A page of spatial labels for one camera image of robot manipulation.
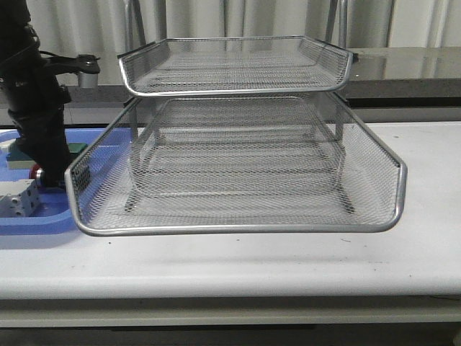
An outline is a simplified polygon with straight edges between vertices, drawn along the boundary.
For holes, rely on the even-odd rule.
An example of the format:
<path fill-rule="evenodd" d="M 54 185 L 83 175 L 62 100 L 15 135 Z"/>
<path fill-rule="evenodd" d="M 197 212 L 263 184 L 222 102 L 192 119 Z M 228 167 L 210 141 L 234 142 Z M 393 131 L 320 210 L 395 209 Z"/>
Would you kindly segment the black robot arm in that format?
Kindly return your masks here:
<path fill-rule="evenodd" d="M 72 162 L 63 115 L 71 96 L 56 77 L 75 74 L 80 87 L 94 88 L 100 67 L 93 55 L 41 51 L 30 20 L 26 1 L 1 2 L 1 90 L 19 133 L 16 144 L 40 166 L 42 186 L 63 187 Z"/>

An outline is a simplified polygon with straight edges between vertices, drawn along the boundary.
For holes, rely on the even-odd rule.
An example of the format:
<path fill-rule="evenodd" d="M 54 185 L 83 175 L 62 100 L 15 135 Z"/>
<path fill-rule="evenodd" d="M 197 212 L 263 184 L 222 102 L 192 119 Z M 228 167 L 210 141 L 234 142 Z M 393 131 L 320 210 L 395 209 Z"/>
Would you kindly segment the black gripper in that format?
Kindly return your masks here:
<path fill-rule="evenodd" d="M 45 58 L 35 46 L 1 47 L 1 91 L 17 128 L 16 145 L 44 172 L 44 187 L 63 187 L 64 173 L 72 162 L 63 124 L 64 104 L 71 101 L 57 75 L 75 74 L 80 87 L 95 87 L 100 72 L 98 58 L 75 58 L 49 53 Z"/>

